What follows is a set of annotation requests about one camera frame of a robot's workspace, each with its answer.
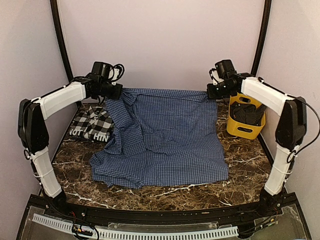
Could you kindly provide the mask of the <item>black white plaid shirt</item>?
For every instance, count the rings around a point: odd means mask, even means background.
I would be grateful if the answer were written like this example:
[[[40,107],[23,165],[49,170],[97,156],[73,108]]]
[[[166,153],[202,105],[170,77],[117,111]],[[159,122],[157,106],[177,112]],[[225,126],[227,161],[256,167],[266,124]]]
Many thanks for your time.
[[[72,139],[107,143],[113,128],[114,122],[103,107],[90,106],[78,112],[67,133]]]

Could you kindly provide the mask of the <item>yellow plastic basket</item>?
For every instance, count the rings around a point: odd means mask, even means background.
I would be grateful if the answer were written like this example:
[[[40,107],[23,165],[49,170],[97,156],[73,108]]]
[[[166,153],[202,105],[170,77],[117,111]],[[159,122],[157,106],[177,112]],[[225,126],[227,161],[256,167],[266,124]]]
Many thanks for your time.
[[[249,97],[241,93],[237,94],[236,96],[232,96],[229,100],[227,132],[233,136],[237,136],[244,139],[249,139],[249,140],[256,139],[266,124],[265,111],[261,119],[261,126],[240,123],[233,120],[230,116],[230,105],[232,105],[234,102],[238,102],[241,104],[253,104],[256,107],[259,107],[260,105],[262,105],[262,103],[260,103],[259,101],[257,101],[252,97]]]

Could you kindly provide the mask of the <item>blue checked long sleeve shirt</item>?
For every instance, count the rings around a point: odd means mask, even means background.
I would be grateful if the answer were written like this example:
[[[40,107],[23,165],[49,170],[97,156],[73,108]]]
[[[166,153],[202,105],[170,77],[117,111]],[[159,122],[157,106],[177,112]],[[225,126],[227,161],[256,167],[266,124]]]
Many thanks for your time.
[[[90,159],[93,180],[139,189],[228,179],[218,105],[206,92],[125,88],[119,99],[106,100],[105,109],[114,127]]]

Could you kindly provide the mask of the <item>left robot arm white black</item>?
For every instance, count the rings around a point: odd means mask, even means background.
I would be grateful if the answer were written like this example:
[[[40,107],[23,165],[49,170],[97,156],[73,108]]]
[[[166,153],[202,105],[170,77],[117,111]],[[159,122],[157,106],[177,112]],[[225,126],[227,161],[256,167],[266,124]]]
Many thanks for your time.
[[[86,76],[74,77],[70,83],[50,93],[24,99],[19,104],[17,133],[24,147],[24,156],[31,162],[44,195],[53,200],[51,210],[60,218],[67,218],[71,208],[63,201],[66,195],[50,159],[46,120],[69,105],[88,98],[119,99],[123,86],[117,81],[124,73],[125,67],[121,63],[111,65],[96,61]]]

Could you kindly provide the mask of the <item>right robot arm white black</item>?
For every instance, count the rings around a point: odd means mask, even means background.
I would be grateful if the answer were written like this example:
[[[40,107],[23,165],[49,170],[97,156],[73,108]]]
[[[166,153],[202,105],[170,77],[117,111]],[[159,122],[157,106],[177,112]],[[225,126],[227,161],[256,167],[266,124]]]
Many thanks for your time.
[[[210,99],[221,100],[243,94],[251,97],[279,116],[275,130],[276,154],[263,192],[278,195],[284,187],[290,168],[307,132],[307,110],[302,97],[293,97],[275,89],[261,77],[238,73],[231,60],[215,63],[209,70],[212,83],[207,85]]]

